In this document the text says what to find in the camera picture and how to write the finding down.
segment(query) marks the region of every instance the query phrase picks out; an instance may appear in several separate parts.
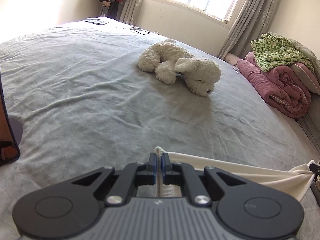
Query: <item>green checkered blanket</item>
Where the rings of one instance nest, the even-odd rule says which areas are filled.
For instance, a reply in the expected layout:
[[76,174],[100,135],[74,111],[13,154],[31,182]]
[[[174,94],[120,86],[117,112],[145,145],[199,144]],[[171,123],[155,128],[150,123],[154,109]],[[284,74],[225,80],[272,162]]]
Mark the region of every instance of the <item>green checkered blanket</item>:
[[261,39],[251,41],[250,44],[256,63],[263,72],[276,66],[301,62],[314,73],[310,59],[297,51],[285,37],[266,33],[261,35]]

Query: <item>bed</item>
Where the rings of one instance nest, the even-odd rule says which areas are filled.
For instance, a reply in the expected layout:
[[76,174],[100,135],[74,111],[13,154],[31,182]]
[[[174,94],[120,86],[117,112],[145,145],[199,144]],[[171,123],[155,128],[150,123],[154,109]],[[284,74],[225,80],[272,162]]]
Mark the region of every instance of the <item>bed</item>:
[[[105,165],[123,168],[167,151],[289,170],[320,159],[297,122],[268,106],[228,63],[214,92],[194,95],[182,79],[165,85],[137,67],[157,34],[75,22],[0,44],[7,110],[23,124],[21,157],[0,167],[0,239],[19,234],[15,202],[36,189]],[[302,200],[298,239],[320,239],[320,209],[311,191]]]

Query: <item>pink blanket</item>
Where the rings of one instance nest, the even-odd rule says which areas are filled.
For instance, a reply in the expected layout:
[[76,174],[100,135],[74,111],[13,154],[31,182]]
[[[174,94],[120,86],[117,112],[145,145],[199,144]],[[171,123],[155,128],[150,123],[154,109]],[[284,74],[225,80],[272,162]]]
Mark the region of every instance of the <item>pink blanket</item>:
[[291,118],[305,115],[311,96],[290,67],[277,66],[264,73],[256,65],[252,52],[245,59],[239,59],[237,67],[267,104]]

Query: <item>wall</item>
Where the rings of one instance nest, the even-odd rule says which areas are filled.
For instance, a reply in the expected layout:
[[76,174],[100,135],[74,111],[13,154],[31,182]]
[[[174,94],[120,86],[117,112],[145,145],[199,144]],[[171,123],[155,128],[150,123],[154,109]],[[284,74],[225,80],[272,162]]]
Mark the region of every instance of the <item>wall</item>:
[[0,42],[87,17],[97,17],[98,0],[0,0]]
[[280,0],[269,31],[299,41],[320,58],[320,0]]
[[136,25],[214,56],[229,31],[212,19],[157,0],[143,0]]

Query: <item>white plush dog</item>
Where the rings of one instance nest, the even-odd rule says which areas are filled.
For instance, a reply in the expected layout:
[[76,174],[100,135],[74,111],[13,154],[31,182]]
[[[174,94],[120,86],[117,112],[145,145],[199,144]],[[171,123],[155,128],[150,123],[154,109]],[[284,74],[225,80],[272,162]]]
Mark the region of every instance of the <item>white plush dog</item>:
[[156,78],[165,84],[173,84],[176,74],[182,74],[189,89],[199,96],[212,93],[221,76],[221,70],[214,61],[195,58],[171,39],[146,49],[139,57],[138,67],[145,72],[156,72]]

